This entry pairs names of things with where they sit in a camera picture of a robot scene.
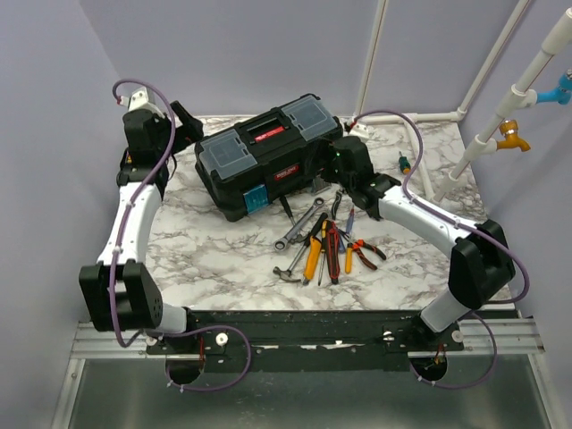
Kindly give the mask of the red black utility knife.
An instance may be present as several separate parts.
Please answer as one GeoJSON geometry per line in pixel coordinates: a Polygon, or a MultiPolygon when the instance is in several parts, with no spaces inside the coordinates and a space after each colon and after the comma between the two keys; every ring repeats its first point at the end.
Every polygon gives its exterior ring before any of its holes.
{"type": "Polygon", "coordinates": [[[334,221],[327,220],[325,227],[325,255],[328,265],[328,274],[332,284],[339,283],[339,233],[334,221]]]}

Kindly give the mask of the black plastic toolbox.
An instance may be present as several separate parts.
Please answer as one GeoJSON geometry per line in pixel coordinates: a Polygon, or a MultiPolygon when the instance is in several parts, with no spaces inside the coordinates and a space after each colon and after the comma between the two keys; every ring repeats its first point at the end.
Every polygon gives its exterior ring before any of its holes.
{"type": "Polygon", "coordinates": [[[231,223],[309,186],[340,120],[320,97],[305,94],[195,145],[196,170],[214,204],[231,223]]]}

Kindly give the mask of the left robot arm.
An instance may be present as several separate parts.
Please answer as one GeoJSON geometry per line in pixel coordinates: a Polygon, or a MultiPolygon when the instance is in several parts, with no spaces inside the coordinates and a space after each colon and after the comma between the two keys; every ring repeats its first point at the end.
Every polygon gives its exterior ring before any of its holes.
{"type": "Polygon", "coordinates": [[[79,283],[98,331],[167,334],[176,351],[187,353],[198,342],[189,310],[164,303],[145,266],[151,227],[170,177],[168,167],[158,161],[169,159],[167,148],[177,154],[204,136],[202,122],[179,102],[170,107],[173,117],[145,107],[122,117],[128,146],[116,176],[117,214],[97,262],[81,267],[79,283]]]}

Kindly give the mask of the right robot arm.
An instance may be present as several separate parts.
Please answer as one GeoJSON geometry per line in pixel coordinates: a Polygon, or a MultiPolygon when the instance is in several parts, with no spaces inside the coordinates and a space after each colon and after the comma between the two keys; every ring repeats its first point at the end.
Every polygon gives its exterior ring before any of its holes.
{"type": "Polygon", "coordinates": [[[447,289],[421,310],[411,328],[418,348],[433,349],[442,342],[443,331],[481,308],[514,278],[515,266],[499,224],[455,217],[409,193],[401,181],[374,170],[359,138],[321,143],[313,164],[325,181],[339,184],[370,217],[401,225],[449,259],[447,289]]]}

